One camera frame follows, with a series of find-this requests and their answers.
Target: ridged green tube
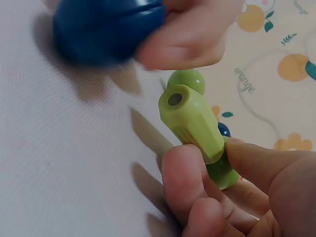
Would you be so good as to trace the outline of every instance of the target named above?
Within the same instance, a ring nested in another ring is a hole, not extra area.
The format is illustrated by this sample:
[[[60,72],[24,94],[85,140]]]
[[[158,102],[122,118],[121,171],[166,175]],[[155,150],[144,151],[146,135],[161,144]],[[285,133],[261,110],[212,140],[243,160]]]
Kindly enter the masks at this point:
[[[186,85],[168,88],[159,99],[161,120],[183,144],[200,148],[205,164],[216,163],[224,153],[218,122],[203,96]]]

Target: blue plastic piece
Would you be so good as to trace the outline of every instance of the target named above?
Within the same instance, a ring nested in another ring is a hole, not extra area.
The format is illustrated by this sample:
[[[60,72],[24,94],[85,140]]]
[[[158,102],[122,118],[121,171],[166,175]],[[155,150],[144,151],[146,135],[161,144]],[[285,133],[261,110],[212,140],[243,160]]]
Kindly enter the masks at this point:
[[[72,63],[115,66],[130,60],[164,20],[162,0],[61,0],[54,40]]]
[[[218,129],[222,136],[231,137],[231,132],[229,131],[228,127],[225,124],[219,122]]]

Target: hand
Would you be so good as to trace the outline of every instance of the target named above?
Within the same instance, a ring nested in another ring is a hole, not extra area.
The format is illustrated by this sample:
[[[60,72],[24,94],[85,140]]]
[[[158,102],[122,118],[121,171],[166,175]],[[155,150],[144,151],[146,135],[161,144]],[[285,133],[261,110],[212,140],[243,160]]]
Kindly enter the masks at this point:
[[[226,29],[242,10],[243,0],[164,0],[166,23],[135,56],[147,70],[184,70],[219,62]]]
[[[254,185],[240,181],[220,191],[193,145],[164,156],[164,195],[184,227],[183,237],[315,236],[316,153],[280,152],[233,140],[226,151],[232,167]]]

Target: green knob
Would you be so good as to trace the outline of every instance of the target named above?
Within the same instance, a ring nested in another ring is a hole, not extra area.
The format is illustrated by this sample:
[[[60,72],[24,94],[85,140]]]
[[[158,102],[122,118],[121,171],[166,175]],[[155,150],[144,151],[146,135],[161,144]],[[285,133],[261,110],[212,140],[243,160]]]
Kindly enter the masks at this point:
[[[161,120],[183,144],[200,148],[205,164],[216,163],[224,153],[218,122],[203,96],[186,85],[168,88],[159,99]]]
[[[224,137],[225,143],[228,140],[228,137]],[[213,180],[221,190],[231,187],[240,179],[240,175],[233,170],[229,164],[226,152],[223,153],[218,162],[207,164],[206,169],[210,179]]]
[[[205,92],[204,78],[197,70],[175,71],[169,78],[167,88],[174,85],[186,85],[201,95]]]

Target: white fabric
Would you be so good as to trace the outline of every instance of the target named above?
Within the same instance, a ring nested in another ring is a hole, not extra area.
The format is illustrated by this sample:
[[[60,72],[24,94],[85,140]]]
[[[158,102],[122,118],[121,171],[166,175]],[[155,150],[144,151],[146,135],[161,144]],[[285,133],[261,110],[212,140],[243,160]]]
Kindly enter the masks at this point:
[[[173,236],[158,76],[68,66],[51,47],[53,8],[0,2],[0,236]]]

